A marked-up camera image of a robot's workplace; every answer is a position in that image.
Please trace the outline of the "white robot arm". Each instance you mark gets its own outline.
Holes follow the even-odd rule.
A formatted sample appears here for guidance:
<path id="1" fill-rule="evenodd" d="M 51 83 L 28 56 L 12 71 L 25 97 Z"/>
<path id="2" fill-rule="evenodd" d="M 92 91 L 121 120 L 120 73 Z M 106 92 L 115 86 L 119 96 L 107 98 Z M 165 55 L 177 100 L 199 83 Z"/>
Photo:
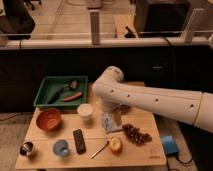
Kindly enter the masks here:
<path id="1" fill-rule="evenodd" d="M 93 83 L 92 92 L 106 109 L 124 104 L 213 133 L 213 94 L 129 85 L 123 78 L 120 68 L 109 66 Z"/>

